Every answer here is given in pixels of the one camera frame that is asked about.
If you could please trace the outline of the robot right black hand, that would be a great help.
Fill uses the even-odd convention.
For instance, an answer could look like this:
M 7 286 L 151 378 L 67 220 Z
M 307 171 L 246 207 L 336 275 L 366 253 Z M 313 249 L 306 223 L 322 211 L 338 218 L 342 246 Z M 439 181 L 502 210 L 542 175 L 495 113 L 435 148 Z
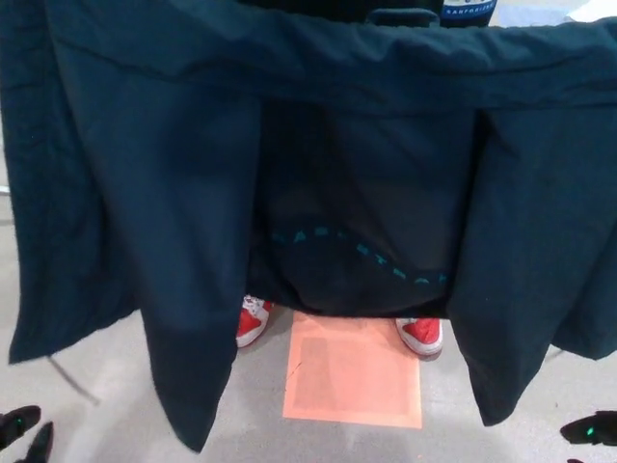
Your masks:
M 561 436 L 572 445 L 617 444 L 617 412 L 597 411 L 595 414 L 565 424 L 560 428 Z

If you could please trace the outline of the robot left black hand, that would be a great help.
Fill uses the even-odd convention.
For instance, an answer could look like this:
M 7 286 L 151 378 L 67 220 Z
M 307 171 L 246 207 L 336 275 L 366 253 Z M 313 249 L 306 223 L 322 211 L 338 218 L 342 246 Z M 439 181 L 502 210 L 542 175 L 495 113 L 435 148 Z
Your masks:
M 22 438 L 41 419 L 37 405 L 27 405 L 1 415 L 1 450 Z M 25 456 L 17 459 L 24 463 L 48 463 L 54 444 L 54 423 L 46 422 L 37 432 Z

